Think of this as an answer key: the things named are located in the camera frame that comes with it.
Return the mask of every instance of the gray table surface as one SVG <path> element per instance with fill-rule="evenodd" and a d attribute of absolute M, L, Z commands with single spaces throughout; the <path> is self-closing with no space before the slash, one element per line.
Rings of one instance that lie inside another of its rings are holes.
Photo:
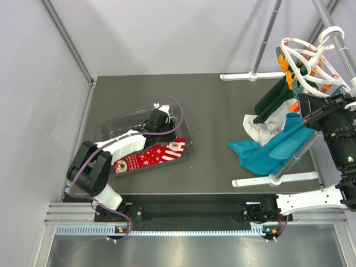
<path fill-rule="evenodd" d="M 228 141 L 250 139 L 242 124 L 254 114 L 255 104 L 278 80 L 223 82 L 218 74 L 147 75 L 99 77 L 91 102 L 83 140 L 98 141 L 98 126 L 106 118 L 151 107 L 165 94 L 183 105 L 195 141 L 195 154 L 188 161 L 161 166 L 109 180 L 119 193 L 265 193 L 319 189 L 319 181 L 234 188 L 233 179 L 257 177 L 241 168 Z M 290 173 L 314 171 L 307 153 Z"/>

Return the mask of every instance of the white wall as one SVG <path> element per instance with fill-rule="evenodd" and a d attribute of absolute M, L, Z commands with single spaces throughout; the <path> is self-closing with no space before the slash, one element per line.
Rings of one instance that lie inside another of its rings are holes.
<path fill-rule="evenodd" d="M 29 266 L 63 188 L 88 83 L 39 0 L 0 10 L 0 259 Z"/>
<path fill-rule="evenodd" d="M 275 1 L 52 0 L 90 73 L 250 71 Z M 283 1 L 260 71 L 278 71 L 283 37 L 308 39 L 311 0 Z"/>

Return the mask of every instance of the white cloth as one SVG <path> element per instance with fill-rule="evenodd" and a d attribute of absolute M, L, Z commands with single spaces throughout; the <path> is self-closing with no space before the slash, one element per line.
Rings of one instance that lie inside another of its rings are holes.
<path fill-rule="evenodd" d="M 243 127 L 247 134 L 261 146 L 264 146 L 276 136 L 285 125 L 285 116 L 289 113 L 289 107 L 295 102 L 294 98 L 286 100 L 277 108 L 275 112 L 268 117 L 264 123 L 254 124 L 257 115 L 248 115 L 244 117 Z"/>

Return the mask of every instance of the white base foot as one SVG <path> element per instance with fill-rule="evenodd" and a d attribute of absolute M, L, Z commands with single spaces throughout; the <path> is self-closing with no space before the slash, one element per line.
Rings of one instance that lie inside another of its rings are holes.
<path fill-rule="evenodd" d="M 314 180 L 317 178 L 319 178 L 318 173 L 312 171 L 312 172 L 304 172 L 301 174 L 285 174 L 280 179 L 280 182 L 279 181 L 273 182 L 272 177 L 263 176 L 263 177 L 256 177 L 256 178 L 233 180 L 232 183 L 233 183 L 233 187 L 253 186 L 253 185 L 278 186 L 283 182 L 307 181 L 307 180 Z"/>
<path fill-rule="evenodd" d="M 222 81 L 241 81 L 249 80 L 251 82 L 257 79 L 275 79 L 282 78 L 285 76 L 284 72 L 263 72 L 263 73 L 239 73 L 239 74 L 221 74 L 220 79 Z"/>

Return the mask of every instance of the towel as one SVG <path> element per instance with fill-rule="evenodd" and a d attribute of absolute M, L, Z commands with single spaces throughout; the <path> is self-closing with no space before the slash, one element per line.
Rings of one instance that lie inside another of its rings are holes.
<path fill-rule="evenodd" d="M 309 139 L 314 130 L 306 128 L 297 113 L 288 113 L 282 132 L 266 145 L 245 140 L 229 142 L 229 147 L 240 156 L 241 167 L 257 175 L 277 173 L 293 154 Z"/>
<path fill-rule="evenodd" d="M 285 116 L 289 113 L 289 107 L 295 102 L 289 99 L 277 108 L 275 112 L 268 117 L 264 123 L 254 123 L 257 115 L 248 115 L 244 117 L 243 127 L 246 133 L 258 144 L 264 146 L 274 136 L 280 133 L 285 125 Z"/>

